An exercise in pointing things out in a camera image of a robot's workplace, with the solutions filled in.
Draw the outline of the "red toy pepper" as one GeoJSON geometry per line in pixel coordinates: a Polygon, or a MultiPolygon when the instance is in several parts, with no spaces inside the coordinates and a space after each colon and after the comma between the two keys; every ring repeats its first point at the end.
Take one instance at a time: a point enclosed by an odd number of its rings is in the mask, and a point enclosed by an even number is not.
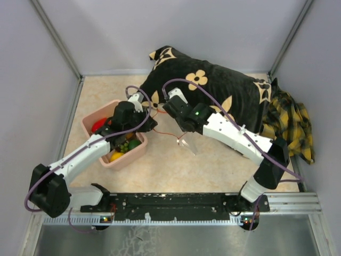
{"type": "Polygon", "coordinates": [[[96,121],[92,128],[91,128],[91,132],[94,134],[96,133],[98,130],[103,130],[107,127],[109,127],[111,124],[111,119],[110,118],[102,118],[98,121],[96,121]]]}

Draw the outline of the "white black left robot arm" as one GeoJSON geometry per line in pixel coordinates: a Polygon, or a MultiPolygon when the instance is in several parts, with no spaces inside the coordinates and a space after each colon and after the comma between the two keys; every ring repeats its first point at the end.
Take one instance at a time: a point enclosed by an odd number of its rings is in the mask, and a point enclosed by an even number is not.
{"type": "Polygon", "coordinates": [[[72,181],[92,163],[114,150],[132,132],[148,132],[156,126],[147,107],[137,101],[121,101],[113,116],[93,133],[85,143],[61,160],[45,166],[37,165],[32,173],[25,206],[32,202],[35,211],[43,211],[51,218],[70,208],[93,206],[103,212],[111,205],[106,190],[99,185],[71,188],[72,181]]]}

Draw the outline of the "clear zip bag red zipper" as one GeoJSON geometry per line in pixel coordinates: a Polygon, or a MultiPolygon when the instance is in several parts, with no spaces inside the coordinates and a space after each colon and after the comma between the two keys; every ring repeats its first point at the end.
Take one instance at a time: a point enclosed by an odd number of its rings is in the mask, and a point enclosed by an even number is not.
{"type": "Polygon", "coordinates": [[[184,132],[176,120],[165,111],[163,105],[163,103],[159,104],[153,111],[152,118],[158,123],[153,131],[171,137],[178,146],[189,150],[193,155],[197,155],[198,149],[194,142],[193,134],[184,132]]]}

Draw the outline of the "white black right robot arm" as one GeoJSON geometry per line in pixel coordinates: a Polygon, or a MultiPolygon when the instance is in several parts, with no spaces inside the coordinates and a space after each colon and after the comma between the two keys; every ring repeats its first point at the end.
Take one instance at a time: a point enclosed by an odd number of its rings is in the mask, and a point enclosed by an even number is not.
{"type": "Polygon", "coordinates": [[[197,132],[216,139],[258,165],[257,171],[242,186],[238,195],[238,205],[250,211],[257,199],[267,190],[277,188],[284,170],[278,166],[289,164],[288,147],[284,139],[271,140],[254,134],[244,128],[238,130],[212,107],[203,103],[191,107],[178,95],[170,98],[164,110],[175,119],[184,132],[197,132]]]}

